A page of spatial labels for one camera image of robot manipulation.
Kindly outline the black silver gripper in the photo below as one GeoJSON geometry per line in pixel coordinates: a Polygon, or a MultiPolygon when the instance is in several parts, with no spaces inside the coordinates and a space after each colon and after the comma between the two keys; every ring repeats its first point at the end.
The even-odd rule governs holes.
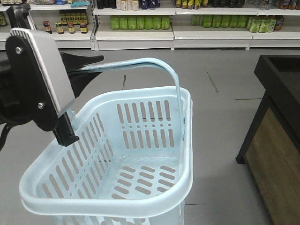
{"type": "Polygon", "coordinates": [[[7,59],[0,62],[1,147],[13,127],[30,121],[52,131],[61,146],[78,141],[67,110],[101,72],[75,70],[104,56],[59,52],[50,34],[25,28],[12,28],[5,48],[7,59]]]}

